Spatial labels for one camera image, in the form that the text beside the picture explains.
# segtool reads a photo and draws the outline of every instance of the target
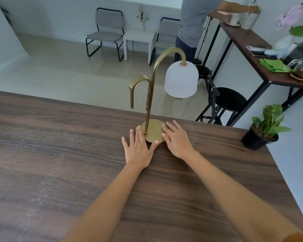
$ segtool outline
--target white lamp shade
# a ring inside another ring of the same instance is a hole
[[[191,62],[187,62],[186,66],[180,63],[175,62],[168,68],[164,88],[172,97],[188,98],[196,93],[199,72]]]

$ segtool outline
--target dark blue pants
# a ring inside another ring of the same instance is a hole
[[[195,53],[196,53],[196,47],[189,47],[179,37],[176,37],[175,47],[181,48],[183,50],[183,52],[185,53],[186,61],[193,63]],[[182,60],[182,58],[181,58],[180,54],[178,54],[176,52],[175,56],[174,56],[174,62],[181,61],[181,60]]]

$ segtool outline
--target white cup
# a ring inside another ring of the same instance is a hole
[[[240,13],[235,13],[232,15],[231,20],[229,24],[231,25],[237,25],[240,20]]]

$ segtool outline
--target chair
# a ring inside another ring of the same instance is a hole
[[[230,88],[216,87],[212,81],[212,71],[209,71],[208,79],[205,79],[205,82],[206,88],[208,89],[209,104],[195,121],[200,120],[203,122],[203,119],[209,119],[208,123],[214,121],[214,124],[222,125],[221,116],[227,110],[232,112],[227,122],[228,125],[247,102],[246,98]],[[210,107],[212,108],[211,116],[203,116]]]
[[[89,57],[91,57],[99,48],[102,46],[102,42],[112,42],[117,45],[117,52],[118,52],[118,58],[119,61],[121,61],[124,57],[124,55],[120,58],[119,54],[119,48],[123,44],[123,35],[125,34],[123,30],[123,15],[122,12],[119,10],[113,10],[113,9],[106,9],[106,8],[97,8],[97,11],[95,13],[95,23],[97,24],[97,31],[87,35],[87,38],[85,39],[85,44],[87,46],[87,54]],[[116,28],[116,29],[122,29],[122,34],[118,34],[115,32],[107,32],[107,31],[100,31],[99,25]],[[100,41],[100,46],[94,50],[91,54],[89,54],[88,45],[93,42],[94,40]]]
[[[158,29],[157,40],[155,47],[152,51],[152,56],[150,59],[149,66],[151,66],[153,62],[156,49],[166,50],[171,47],[175,47],[175,41],[178,32],[180,30],[180,25],[181,25],[181,20],[179,19],[172,19],[166,17],[161,18],[159,29]]]

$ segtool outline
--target round gold base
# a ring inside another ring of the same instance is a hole
[[[164,142],[164,139],[162,137],[162,133],[164,132],[162,129],[162,125],[165,124],[164,122],[156,119],[149,120],[148,125],[148,133],[146,135],[146,141],[147,142],[154,142],[158,140],[159,143]],[[142,123],[141,128],[145,130],[146,122]]]

